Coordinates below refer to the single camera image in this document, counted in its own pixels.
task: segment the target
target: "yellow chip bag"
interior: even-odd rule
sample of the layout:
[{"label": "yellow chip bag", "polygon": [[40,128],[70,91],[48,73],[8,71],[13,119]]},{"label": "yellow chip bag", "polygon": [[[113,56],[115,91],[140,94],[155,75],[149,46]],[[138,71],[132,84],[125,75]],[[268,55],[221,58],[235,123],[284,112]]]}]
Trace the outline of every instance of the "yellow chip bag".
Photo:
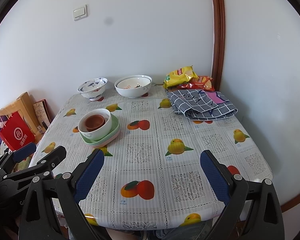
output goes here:
[{"label": "yellow chip bag", "polygon": [[197,78],[197,74],[193,72],[192,66],[183,67],[172,71],[166,76],[163,86],[164,88],[177,86],[189,82],[192,78]]}]

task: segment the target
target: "light switch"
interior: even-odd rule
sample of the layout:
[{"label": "light switch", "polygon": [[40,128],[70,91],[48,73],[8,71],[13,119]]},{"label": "light switch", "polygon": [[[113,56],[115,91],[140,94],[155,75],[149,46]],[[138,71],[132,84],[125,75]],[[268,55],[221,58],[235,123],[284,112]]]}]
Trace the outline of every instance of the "light switch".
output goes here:
[{"label": "light switch", "polygon": [[73,10],[73,19],[75,21],[79,20],[79,19],[82,19],[82,18],[85,18],[87,16],[88,16],[88,14],[87,14],[87,5],[84,5],[84,7],[77,8],[77,9]]}]

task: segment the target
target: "snack package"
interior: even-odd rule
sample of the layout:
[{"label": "snack package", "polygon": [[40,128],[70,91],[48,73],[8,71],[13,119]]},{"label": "snack package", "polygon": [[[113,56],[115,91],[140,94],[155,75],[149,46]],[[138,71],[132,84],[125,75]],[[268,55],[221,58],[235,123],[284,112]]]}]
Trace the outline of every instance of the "snack package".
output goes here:
[{"label": "snack package", "polygon": [[198,76],[193,78],[186,84],[178,85],[177,88],[181,89],[202,89],[204,91],[214,91],[214,87],[211,84],[213,79],[208,76]]},{"label": "snack package", "polygon": [[163,87],[167,89],[168,87],[177,86],[189,82],[192,78],[196,77],[198,76],[193,72],[192,66],[183,67],[170,72],[163,82]]}]

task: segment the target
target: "terracotta cup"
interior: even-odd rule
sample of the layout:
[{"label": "terracotta cup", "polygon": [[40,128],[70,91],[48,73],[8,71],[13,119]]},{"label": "terracotta cup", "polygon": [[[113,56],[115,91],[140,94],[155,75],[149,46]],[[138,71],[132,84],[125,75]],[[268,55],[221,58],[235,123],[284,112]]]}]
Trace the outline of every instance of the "terracotta cup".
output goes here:
[{"label": "terracotta cup", "polygon": [[104,117],[102,115],[94,114],[85,120],[84,126],[86,127],[88,132],[92,132],[92,131],[99,129],[105,123],[106,123],[106,120],[104,119]]}]

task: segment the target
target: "table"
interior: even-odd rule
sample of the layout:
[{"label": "table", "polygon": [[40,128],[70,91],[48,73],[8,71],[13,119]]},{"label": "table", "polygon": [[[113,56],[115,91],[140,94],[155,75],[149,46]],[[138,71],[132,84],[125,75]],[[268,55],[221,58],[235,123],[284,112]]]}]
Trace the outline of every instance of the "table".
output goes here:
[{"label": "table", "polygon": [[[120,135],[102,148],[104,166],[87,198],[80,202],[83,212],[92,214],[101,226],[175,228],[190,214],[191,219],[200,220],[220,215],[224,204],[217,200],[199,164],[205,149],[220,163],[235,166],[246,180],[273,178],[251,138],[235,144],[234,130],[247,135],[236,117],[195,123],[173,113],[165,98],[161,86],[153,86],[144,97],[134,99],[113,89],[95,102],[76,94],[53,120],[30,165],[62,145],[67,157],[54,169],[54,175],[72,172],[93,151],[76,129],[79,120],[93,109],[108,108],[120,121]],[[54,204],[62,212],[57,200]]]}]

